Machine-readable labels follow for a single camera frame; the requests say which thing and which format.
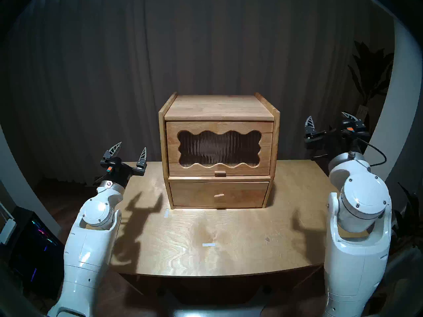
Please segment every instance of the cabinet door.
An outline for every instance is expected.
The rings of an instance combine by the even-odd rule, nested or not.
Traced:
[[[169,175],[268,175],[272,130],[273,122],[167,122]]]

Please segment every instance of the wooden box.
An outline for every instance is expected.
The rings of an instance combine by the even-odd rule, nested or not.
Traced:
[[[171,208],[265,207],[274,178],[279,111],[254,96],[174,93],[159,111]]]

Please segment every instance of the drawer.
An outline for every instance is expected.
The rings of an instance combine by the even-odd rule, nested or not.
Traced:
[[[176,208],[261,208],[269,182],[170,182]]]
[[[170,176],[269,175],[273,122],[166,122]]]

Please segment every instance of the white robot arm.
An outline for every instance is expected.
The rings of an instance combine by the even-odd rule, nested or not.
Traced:
[[[324,317],[361,316],[385,272],[391,239],[388,188],[383,180],[370,172],[371,166],[357,145],[358,140],[365,142],[361,137],[368,134],[360,120],[343,114],[347,119],[343,120],[338,131],[317,133],[311,117],[305,124],[306,143],[313,144],[308,148],[325,146],[332,156],[336,150],[339,152],[339,143],[344,145],[341,149],[349,149],[329,163],[329,179],[340,194],[338,197],[337,193],[330,193],[328,198]],[[371,233],[364,238],[347,240],[338,232],[338,227],[348,232],[362,232],[373,223]]]
[[[146,149],[137,167],[132,168],[116,156],[120,146],[118,143],[104,154],[100,164],[107,171],[105,180],[97,195],[81,207],[69,233],[63,255],[62,293],[48,317],[94,315],[96,289],[108,268],[121,222],[121,212],[115,206],[122,201],[129,178],[143,176],[147,167]]]

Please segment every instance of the curtain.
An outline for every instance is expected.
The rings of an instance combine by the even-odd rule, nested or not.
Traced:
[[[260,92],[281,113],[278,158],[304,159],[309,115],[327,128],[361,103],[355,39],[392,52],[392,19],[368,0],[32,0],[1,47],[17,116],[1,122],[44,176],[92,183],[119,141],[124,161],[161,160],[174,91]]]

